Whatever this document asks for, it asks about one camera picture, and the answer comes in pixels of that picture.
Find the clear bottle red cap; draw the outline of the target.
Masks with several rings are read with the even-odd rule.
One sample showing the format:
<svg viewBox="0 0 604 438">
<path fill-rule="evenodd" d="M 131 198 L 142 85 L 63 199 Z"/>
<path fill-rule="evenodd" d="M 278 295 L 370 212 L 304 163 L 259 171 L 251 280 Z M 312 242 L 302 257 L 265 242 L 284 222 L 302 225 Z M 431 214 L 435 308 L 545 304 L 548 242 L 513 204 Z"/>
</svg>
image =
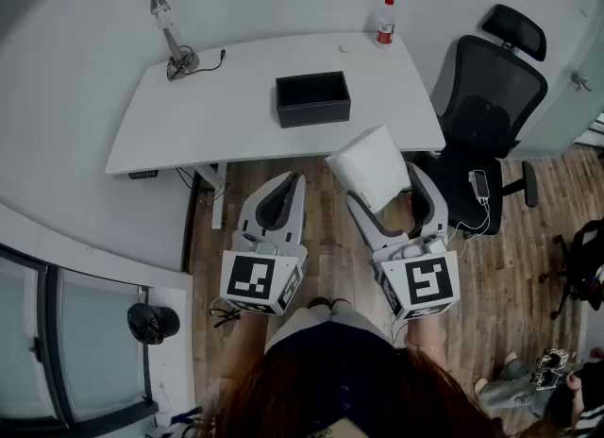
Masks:
<svg viewBox="0 0 604 438">
<path fill-rule="evenodd" d="M 384 0 L 377 10 L 376 45 L 379 48 L 389 48 L 394 39 L 395 11 L 394 0 Z"/>
</svg>

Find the person's shoes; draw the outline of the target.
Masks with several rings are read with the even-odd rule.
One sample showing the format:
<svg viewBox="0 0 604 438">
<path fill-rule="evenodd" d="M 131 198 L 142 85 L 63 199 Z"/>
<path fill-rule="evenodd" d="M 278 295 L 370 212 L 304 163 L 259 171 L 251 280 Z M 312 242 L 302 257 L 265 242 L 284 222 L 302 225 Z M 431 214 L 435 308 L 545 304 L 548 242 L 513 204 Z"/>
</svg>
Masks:
<svg viewBox="0 0 604 438">
<path fill-rule="evenodd" d="M 307 306 L 308 309 L 314 308 L 314 307 L 318 307 L 318 306 L 327 306 L 330 309 L 333 308 L 333 306 L 337 303 L 337 302 L 346 302 L 347 304 L 350 304 L 350 302 L 347 299 L 343 299 L 343 298 L 337 298 L 334 300 L 328 300 L 324 297 L 318 296 L 315 297 Z"/>
</svg>

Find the black cap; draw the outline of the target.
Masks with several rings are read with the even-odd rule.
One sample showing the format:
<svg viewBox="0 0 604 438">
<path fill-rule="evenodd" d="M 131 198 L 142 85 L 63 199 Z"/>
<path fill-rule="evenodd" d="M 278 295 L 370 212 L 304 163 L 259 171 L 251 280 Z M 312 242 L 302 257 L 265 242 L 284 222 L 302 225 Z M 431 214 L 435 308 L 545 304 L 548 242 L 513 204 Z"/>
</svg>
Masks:
<svg viewBox="0 0 604 438">
<path fill-rule="evenodd" d="M 144 345 L 160 345 L 180 330 L 179 316 L 169 307 L 136 303 L 128 309 L 126 319 L 134 338 Z"/>
</svg>

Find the person's beige trousers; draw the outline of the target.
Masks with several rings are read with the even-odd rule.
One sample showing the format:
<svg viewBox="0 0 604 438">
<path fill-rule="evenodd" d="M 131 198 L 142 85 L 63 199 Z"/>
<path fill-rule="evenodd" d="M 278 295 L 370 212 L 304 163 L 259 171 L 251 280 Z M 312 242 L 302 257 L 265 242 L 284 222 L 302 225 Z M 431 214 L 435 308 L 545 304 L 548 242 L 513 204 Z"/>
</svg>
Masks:
<svg viewBox="0 0 604 438">
<path fill-rule="evenodd" d="M 326 322 L 333 322 L 356 329 L 366 330 L 382 338 L 386 342 L 389 341 L 381 330 L 379 330 L 362 313 L 356 311 L 350 303 L 338 300 L 334 302 L 332 307 L 327 304 L 320 304 L 311 308 L 301 307 L 297 309 L 268 341 L 265 351 L 268 351 L 272 346 L 298 331 L 319 326 Z"/>
</svg>

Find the white desk leg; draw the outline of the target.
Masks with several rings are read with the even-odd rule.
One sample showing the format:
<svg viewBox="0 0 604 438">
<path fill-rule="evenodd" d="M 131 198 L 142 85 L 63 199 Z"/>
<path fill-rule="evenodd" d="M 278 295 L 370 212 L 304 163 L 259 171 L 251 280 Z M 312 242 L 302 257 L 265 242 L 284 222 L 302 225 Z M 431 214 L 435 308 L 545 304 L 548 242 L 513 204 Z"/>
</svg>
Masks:
<svg viewBox="0 0 604 438">
<path fill-rule="evenodd" d="M 223 225 L 224 193 L 227 189 L 227 163 L 197 164 L 194 170 L 213 189 L 211 202 L 211 228 L 219 230 Z"/>
</svg>

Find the white square box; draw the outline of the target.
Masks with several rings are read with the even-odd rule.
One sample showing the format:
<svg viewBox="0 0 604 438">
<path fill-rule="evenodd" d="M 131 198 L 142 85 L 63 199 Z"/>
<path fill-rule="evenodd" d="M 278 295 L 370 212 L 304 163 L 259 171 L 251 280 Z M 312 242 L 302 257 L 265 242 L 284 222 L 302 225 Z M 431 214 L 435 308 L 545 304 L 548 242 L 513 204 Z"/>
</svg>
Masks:
<svg viewBox="0 0 604 438">
<path fill-rule="evenodd" d="M 329 155 L 326 163 L 344 189 L 356 194 L 372 213 L 411 187 L 407 164 L 386 126 L 366 129 Z"/>
</svg>

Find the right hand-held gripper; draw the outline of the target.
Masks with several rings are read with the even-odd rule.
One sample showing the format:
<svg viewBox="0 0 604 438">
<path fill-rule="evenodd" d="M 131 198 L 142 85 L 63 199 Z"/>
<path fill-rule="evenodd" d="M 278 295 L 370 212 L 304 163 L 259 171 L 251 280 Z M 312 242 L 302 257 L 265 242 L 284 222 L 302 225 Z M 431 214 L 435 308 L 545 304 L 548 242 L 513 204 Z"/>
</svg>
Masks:
<svg viewBox="0 0 604 438">
<path fill-rule="evenodd" d="M 349 213 L 374 252 L 377 284 L 394 317 L 403 320 L 445 312 L 461 296 L 457 253 L 447 248 L 444 234 L 430 234 L 447 230 L 445 199 L 417 165 L 409 163 L 408 172 L 414 221 L 410 236 L 418 238 L 409 240 L 403 230 L 387 230 L 358 195 L 346 193 Z"/>
</svg>

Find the metal desk lamp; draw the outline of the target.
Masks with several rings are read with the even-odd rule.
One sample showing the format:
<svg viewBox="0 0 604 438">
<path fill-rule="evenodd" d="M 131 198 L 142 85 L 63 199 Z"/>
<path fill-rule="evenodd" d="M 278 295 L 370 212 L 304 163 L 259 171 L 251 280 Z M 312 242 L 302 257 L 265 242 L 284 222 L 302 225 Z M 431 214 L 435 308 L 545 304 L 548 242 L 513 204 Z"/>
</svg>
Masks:
<svg viewBox="0 0 604 438">
<path fill-rule="evenodd" d="M 173 33 L 171 7 L 166 0 L 151 0 L 150 12 L 156 18 L 162 31 L 171 57 L 168 59 L 166 73 L 169 81 L 191 75 L 199 66 L 199 57 L 191 47 L 180 44 Z"/>
</svg>

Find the person's dark top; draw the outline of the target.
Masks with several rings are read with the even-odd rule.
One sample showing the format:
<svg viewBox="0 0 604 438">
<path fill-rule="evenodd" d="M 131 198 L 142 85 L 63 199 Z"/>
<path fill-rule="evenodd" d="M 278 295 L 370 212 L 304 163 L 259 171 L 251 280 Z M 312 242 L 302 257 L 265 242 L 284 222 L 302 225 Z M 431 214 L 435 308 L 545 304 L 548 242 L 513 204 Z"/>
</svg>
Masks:
<svg viewBox="0 0 604 438">
<path fill-rule="evenodd" d="M 369 438 L 396 428 L 398 354 L 370 331 L 327 321 L 272 345 L 265 358 L 295 430 L 309 435 L 341 418 Z"/>
</svg>

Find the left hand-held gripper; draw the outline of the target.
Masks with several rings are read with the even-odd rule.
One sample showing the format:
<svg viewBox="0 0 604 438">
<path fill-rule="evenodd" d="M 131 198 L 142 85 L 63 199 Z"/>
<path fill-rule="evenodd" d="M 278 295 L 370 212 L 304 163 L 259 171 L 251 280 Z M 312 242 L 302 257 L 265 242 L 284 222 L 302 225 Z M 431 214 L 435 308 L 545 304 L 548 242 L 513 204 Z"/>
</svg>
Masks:
<svg viewBox="0 0 604 438">
<path fill-rule="evenodd" d="M 220 297 L 225 302 L 241 311 L 285 313 L 308 257 L 300 244 L 305 202 L 306 178 L 296 171 L 273 177 L 248 196 L 232 248 L 223 252 Z M 244 232 L 281 232 L 286 242 L 275 244 Z"/>
</svg>

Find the person's left forearm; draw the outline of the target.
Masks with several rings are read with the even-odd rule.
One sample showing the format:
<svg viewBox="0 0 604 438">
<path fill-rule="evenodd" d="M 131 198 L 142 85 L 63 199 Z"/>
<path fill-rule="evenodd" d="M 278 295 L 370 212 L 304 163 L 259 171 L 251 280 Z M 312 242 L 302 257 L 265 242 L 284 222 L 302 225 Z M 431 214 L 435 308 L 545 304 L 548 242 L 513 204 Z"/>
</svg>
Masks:
<svg viewBox="0 0 604 438">
<path fill-rule="evenodd" d="M 262 360 L 269 315 L 243 312 L 219 362 L 220 389 L 227 396 Z"/>
</svg>

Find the black swivel chair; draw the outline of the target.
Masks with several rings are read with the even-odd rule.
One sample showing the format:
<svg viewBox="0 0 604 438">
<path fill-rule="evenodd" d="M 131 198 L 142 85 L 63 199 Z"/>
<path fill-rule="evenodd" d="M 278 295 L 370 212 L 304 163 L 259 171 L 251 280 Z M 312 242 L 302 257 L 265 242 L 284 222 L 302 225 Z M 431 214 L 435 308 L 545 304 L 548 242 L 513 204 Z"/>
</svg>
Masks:
<svg viewBox="0 0 604 438">
<path fill-rule="evenodd" d="M 587 302 L 597 312 L 604 304 L 604 217 L 585 224 L 570 245 L 561 234 L 553 243 L 562 249 L 564 268 L 538 277 L 540 284 L 549 278 L 565 278 L 560 305 L 550 318 L 557 319 L 568 297 Z"/>
</svg>

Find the black leather box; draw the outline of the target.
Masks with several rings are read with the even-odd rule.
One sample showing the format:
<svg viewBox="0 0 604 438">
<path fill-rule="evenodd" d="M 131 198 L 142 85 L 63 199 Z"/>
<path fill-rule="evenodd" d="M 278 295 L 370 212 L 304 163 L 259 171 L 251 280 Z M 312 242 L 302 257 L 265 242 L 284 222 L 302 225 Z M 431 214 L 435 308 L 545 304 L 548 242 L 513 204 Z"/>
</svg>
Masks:
<svg viewBox="0 0 604 438">
<path fill-rule="evenodd" d="M 277 78 L 276 110 L 282 128 L 348 121 L 351 98 L 344 73 Z"/>
</svg>

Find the dark window frame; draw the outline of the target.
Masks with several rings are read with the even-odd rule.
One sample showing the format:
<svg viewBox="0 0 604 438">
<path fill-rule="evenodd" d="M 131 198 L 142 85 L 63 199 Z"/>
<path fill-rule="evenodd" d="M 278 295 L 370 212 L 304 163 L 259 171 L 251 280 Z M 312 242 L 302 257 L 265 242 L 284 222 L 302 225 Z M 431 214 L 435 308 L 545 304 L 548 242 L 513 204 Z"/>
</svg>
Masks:
<svg viewBox="0 0 604 438">
<path fill-rule="evenodd" d="M 148 348 L 126 323 L 144 292 L 0 244 L 0 438 L 98 438 L 155 417 Z"/>
</svg>

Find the black mesh office chair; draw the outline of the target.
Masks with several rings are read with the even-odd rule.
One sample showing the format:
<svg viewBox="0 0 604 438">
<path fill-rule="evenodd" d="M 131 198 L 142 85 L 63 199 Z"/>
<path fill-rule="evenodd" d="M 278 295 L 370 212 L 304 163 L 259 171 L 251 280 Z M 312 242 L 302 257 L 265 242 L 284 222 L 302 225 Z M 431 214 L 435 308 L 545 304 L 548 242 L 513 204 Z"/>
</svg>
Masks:
<svg viewBox="0 0 604 438">
<path fill-rule="evenodd" d="M 545 59 L 546 36 L 537 24 L 514 8 L 496 4 L 481 28 L 501 42 L 475 35 L 459 38 L 452 91 L 439 118 L 445 148 L 416 161 L 445 199 L 448 224 L 465 236 L 497 234 L 507 195 L 523 193 L 528 207 L 537 206 L 533 166 L 523 162 L 522 176 L 505 184 L 501 161 L 548 90 L 544 76 L 515 53 L 521 50 L 537 61 Z M 468 180 L 472 170 L 486 173 L 490 198 L 485 206 L 476 200 Z"/>
</svg>

